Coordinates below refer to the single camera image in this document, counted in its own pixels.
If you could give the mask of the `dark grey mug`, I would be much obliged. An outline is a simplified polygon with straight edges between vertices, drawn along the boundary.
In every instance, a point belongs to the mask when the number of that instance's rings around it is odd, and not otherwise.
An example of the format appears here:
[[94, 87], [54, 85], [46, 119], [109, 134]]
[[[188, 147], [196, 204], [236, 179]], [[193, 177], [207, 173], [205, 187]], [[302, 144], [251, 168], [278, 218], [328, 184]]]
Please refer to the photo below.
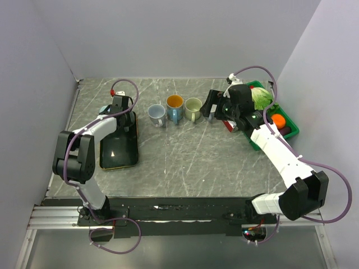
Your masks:
[[120, 126], [125, 132], [129, 132], [130, 128], [136, 123], [136, 113], [133, 111], [127, 112], [120, 117]]

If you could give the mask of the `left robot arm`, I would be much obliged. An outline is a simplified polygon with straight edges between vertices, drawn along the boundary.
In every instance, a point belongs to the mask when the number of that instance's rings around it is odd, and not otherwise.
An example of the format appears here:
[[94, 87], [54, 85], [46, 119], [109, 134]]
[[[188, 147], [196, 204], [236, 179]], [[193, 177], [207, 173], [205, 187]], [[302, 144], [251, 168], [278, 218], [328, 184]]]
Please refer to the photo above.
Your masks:
[[128, 168], [139, 161], [137, 118], [134, 101], [123, 93], [86, 126], [62, 131], [57, 138], [52, 170], [75, 187], [83, 202], [84, 214], [98, 225], [110, 221], [108, 197], [95, 180], [97, 164], [104, 170]]

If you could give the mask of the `pale green mug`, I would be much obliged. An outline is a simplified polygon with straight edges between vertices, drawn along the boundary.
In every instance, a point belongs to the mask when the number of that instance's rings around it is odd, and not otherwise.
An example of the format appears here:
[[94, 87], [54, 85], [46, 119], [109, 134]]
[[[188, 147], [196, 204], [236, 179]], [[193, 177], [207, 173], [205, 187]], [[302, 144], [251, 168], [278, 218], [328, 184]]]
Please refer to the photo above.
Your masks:
[[198, 98], [189, 98], [185, 101], [185, 117], [191, 122], [195, 122], [201, 116], [200, 109], [202, 102]]

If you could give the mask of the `light blue faceted mug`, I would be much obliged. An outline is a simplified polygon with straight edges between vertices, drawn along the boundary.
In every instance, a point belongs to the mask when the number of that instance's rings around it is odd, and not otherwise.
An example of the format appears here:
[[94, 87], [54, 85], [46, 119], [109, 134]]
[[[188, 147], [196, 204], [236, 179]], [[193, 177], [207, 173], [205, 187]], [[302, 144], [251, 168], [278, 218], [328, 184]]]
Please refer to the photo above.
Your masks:
[[111, 105], [101, 107], [100, 110], [99, 110], [99, 114], [107, 114], [107, 113], [109, 113], [110, 110], [111, 110], [111, 107], [112, 107]]

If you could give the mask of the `blue mug orange inside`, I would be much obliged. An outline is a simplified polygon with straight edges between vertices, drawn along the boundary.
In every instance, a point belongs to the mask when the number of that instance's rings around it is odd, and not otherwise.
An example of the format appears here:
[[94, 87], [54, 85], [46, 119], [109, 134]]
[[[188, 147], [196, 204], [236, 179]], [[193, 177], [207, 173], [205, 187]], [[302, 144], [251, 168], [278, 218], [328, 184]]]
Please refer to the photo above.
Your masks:
[[171, 95], [166, 100], [167, 117], [175, 125], [183, 118], [184, 99], [179, 95]]

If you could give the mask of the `white grey mug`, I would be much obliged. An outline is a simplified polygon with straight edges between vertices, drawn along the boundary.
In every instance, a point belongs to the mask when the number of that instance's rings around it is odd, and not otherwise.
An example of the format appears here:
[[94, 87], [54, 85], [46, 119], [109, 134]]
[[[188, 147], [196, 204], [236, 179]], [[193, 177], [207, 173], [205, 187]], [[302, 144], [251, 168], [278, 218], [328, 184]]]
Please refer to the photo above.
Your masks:
[[153, 104], [148, 108], [148, 116], [152, 124], [156, 127], [162, 127], [166, 119], [166, 109], [160, 104]]

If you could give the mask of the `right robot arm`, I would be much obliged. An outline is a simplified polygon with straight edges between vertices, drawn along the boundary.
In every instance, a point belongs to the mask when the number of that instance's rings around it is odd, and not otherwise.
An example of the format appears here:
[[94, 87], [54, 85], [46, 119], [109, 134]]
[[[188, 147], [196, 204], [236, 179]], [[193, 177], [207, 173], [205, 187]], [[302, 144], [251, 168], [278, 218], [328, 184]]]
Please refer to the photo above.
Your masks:
[[282, 177], [286, 191], [260, 194], [250, 200], [245, 217], [258, 223], [265, 214], [281, 214], [294, 221], [321, 208], [326, 199], [328, 176], [316, 172], [288, 148], [272, 119], [263, 110], [256, 110], [252, 90], [248, 85], [230, 85], [227, 92], [210, 90], [201, 107], [203, 116], [232, 120], [247, 137], [257, 144]]

